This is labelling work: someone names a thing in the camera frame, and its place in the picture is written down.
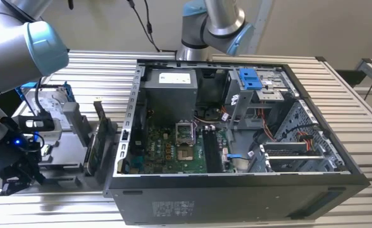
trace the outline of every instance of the white sticker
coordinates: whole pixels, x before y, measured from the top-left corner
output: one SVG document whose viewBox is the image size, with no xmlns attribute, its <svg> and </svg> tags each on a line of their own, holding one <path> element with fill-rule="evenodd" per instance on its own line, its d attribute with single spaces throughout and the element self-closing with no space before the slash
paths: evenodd
<svg viewBox="0 0 372 228">
<path fill-rule="evenodd" d="M 223 121 L 227 121 L 227 120 L 228 120 L 228 117 L 229 117 L 229 115 L 228 115 L 227 113 L 224 113 L 224 115 L 223 115 L 223 117 L 221 117 L 221 120 L 223 120 Z"/>
<path fill-rule="evenodd" d="M 56 99 L 44 98 L 44 97 L 40 97 L 39 101 L 40 101 L 40 104 L 41 104 L 43 108 L 45 109 L 45 111 L 48 111 L 51 113 L 51 116 L 60 120 L 61 128 L 64 130 L 71 129 L 69 122 L 64 115 L 63 106 L 61 106 L 60 102 Z M 37 106 L 35 98 L 32 99 L 32 104 L 35 104 L 35 106 Z"/>
<path fill-rule="evenodd" d="M 160 73 L 160 83 L 191 84 L 191 74 Z"/>
<path fill-rule="evenodd" d="M 193 215 L 195 201 L 152 202 L 153 217 L 188 217 Z"/>
<path fill-rule="evenodd" d="M 267 85 L 272 85 L 271 81 L 263 80 L 261 83 L 267 84 Z"/>
</svg>

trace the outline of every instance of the orange wire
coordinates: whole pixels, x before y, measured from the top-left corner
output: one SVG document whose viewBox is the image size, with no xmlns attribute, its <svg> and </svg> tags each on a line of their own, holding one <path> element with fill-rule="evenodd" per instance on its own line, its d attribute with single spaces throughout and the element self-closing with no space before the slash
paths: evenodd
<svg viewBox="0 0 372 228">
<path fill-rule="evenodd" d="M 263 109 L 260 109 L 260 115 L 261 115 L 261 120 L 263 120 L 263 131 L 267 134 L 267 136 L 269 137 L 269 139 L 272 140 L 272 142 L 275 142 L 276 139 L 273 138 L 273 135 L 272 135 L 271 130 L 267 125 L 267 121 L 264 120 L 264 110 Z"/>
<path fill-rule="evenodd" d="M 307 133 L 305 132 L 297 132 L 297 134 L 300 134 L 300 135 L 307 135 Z M 307 146 L 307 151 L 309 151 L 311 150 L 311 145 L 309 145 L 309 142 L 307 141 L 307 140 L 304 140 L 304 142 L 305 142 L 305 146 Z"/>
</svg>

